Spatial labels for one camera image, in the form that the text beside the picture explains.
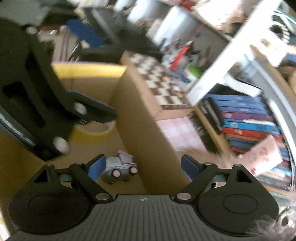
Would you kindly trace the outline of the yellow tape roll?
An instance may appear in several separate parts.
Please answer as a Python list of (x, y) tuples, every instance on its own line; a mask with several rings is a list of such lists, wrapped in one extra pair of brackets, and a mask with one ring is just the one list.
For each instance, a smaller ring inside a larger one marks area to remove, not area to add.
[(109, 139), (113, 135), (115, 129), (115, 120), (108, 123), (91, 121), (85, 125), (75, 125), (72, 140), (89, 145), (97, 144)]

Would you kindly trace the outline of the pink patterned cup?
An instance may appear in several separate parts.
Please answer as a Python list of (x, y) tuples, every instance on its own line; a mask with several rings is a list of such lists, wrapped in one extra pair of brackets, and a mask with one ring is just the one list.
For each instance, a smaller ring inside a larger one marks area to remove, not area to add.
[(280, 149), (275, 138), (271, 135), (252, 147), (238, 160), (255, 177), (282, 163)]

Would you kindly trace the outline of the yellow cardboard box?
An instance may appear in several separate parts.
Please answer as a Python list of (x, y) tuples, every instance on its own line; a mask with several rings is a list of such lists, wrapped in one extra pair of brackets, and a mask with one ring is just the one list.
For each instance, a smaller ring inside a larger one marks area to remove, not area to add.
[(9, 133), (1, 131), (1, 223), (10, 240), (186, 240), (196, 214), (192, 206), (172, 197), (189, 184), (180, 159), (156, 124), (138, 87), (135, 71), (112, 65), (55, 63), (65, 87), (107, 101), (119, 114), (113, 135), (97, 144), (70, 141), (71, 151), (49, 163), (68, 168), (98, 154), (119, 150), (133, 155), (139, 172), (128, 182), (96, 183), (113, 201), (95, 205), (76, 227), (54, 235), (34, 235), (15, 229), (8, 207), (19, 190), (47, 163), (25, 150)]

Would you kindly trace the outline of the small toy truck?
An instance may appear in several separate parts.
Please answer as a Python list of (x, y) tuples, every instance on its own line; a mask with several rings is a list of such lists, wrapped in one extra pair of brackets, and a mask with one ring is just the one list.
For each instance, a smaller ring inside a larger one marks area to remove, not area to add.
[(101, 178), (104, 182), (113, 184), (118, 180), (129, 181), (137, 173), (138, 167), (134, 157), (124, 151), (118, 151), (116, 156), (107, 158), (106, 169)]

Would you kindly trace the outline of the row of leaning books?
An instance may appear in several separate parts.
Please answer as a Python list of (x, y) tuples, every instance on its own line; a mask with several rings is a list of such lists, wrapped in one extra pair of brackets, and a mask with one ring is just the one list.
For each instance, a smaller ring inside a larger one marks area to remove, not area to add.
[(273, 136), (282, 163), (257, 178), (263, 185), (278, 190), (287, 190), (294, 184), (290, 149), (271, 110), (260, 96), (207, 94), (198, 106), (215, 133), (225, 138), (238, 157), (267, 136)]

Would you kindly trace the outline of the checkered chess board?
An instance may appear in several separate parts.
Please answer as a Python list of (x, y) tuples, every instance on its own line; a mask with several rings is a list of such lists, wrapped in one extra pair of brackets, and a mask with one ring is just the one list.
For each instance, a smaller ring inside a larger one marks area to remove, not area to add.
[(165, 68), (152, 56), (125, 51), (121, 63), (130, 65), (139, 75), (139, 80), (156, 99), (163, 110), (189, 110), (191, 106), (177, 80), (170, 76)]

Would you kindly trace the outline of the pink checkered tablecloth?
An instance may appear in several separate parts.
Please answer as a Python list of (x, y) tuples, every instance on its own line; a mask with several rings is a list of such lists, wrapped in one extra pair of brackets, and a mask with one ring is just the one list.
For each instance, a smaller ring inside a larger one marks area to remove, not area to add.
[(157, 120), (156, 124), (174, 149), (207, 151), (188, 117)]

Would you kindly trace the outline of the white bookshelf frame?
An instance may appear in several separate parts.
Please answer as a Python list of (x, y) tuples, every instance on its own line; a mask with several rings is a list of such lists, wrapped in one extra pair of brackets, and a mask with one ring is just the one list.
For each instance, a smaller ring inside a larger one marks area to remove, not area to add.
[(291, 161), (295, 162), (295, 94), (281, 74), (253, 46), (262, 39), (280, 3), (256, 1), (246, 23), (202, 77), (186, 89), (185, 98), (191, 106), (195, 106), (217, 83), (225, 84), (231, 78), (228, 72), (235, 63), (242, 63), (243, 75), (263, 90), (290, 149)]

